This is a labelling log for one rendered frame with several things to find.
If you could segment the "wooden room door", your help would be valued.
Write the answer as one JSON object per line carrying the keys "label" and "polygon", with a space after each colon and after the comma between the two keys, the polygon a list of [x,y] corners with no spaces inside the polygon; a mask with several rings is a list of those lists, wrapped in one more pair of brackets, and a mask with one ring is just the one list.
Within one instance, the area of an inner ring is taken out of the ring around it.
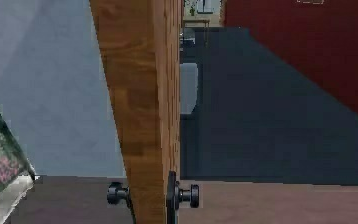
{"label": "wooden room door", "polygon": [[168,224],[180,167],[182,0],[89,0],[136,224]]}

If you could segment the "black round door knob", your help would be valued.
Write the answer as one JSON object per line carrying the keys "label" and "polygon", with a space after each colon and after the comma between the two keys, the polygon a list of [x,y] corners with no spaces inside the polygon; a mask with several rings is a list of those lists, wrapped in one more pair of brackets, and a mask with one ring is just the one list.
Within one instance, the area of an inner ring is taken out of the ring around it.
{"label": "black round door knob", "polygon": [[128,187],[124,187],[121,182],[112,182],[107,190],[107,202],[118,205],[121,201],[124,201],[128,208],[131,207],[130,190]]}
{"label": "black round door knob", "polygon": [[178,224],[177,211],[182,202],[189,202],[191,208],[199,207],[200,188],[197,184],[191,184],[189,189],[182,189],[176,179],[176,172],[168,173],[166,194],[166,224]]}

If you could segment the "wooden table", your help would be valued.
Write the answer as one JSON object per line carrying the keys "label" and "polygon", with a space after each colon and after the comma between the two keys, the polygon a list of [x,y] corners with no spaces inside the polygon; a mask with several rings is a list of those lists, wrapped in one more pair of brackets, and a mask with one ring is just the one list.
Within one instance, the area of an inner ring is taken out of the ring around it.
{"label": "wooden table", "polygon": [[204,35],[204,45],[208,45],[208,36],[209,36],[209,28],[210,28],[210,19],[183,19],[183,28],[186,27],[187,24],[203,24],[203,35]]}

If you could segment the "green house plant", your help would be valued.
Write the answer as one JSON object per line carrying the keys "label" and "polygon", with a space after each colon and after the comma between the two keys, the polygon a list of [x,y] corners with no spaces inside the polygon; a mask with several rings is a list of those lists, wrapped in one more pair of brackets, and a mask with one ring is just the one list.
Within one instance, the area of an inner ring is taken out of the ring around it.
{"label": "green house plant", "polygon": [[185,0],[185,8],[190,16],[194,16],[196,12],[198,0]]}

